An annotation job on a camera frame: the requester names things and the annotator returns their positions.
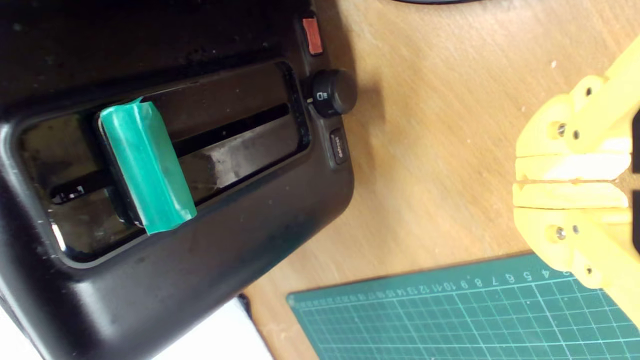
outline black plastic panel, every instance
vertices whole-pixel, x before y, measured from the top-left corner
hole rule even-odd
[[[0,3],[0,303],[43,358],[153,357],[339,216],[353,173],[333,160],[329,133],[342,119],[317,117],[298,91],[288,103],[308,121],[305,150],[205,200],[178,229],[80,263],[62,253],[34,191],[24,130],[282,59],[296,75],[287,81],[306,88],[330,68],[325,54],[305,52],[309,13],[304,0]],[[269,96],[256,104],[273,106]],[[231,120],[260,111],[246,109]],[[185,138],[196,127],[170,131]]]

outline green tape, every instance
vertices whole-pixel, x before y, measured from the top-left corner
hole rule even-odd
[[[175,229],[196,208],[162,116],[151,102],[133,102],[100,112],[124,181],[148,234]]]

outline screw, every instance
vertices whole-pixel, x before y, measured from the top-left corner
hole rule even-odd
[[[562,124],[558,125],[558,135],[560,137],[564,136],[564,130],[566,130],[566,124],[563,122]]]
[[[564,231],[564,229],[562,227],[558,227],[556,229],[556,236],[557,236],[558,240],[566,239],[566,232]]]

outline rectangular opening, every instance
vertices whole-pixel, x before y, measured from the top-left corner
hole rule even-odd
[[[308,147],[300,99],[291,68],[267,63],[185,82],[144,101],[152,101],[163,115],[194,201],[204,206]],[[58,243],[82,262],[145,233],[99,145],[99,110],[39,122],[20,138],[28,174]]]

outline green cutting mat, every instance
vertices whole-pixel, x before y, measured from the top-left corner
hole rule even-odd
[[[638,328],[606,293],[535,255],[287,301],[321,360],[640,359]]]

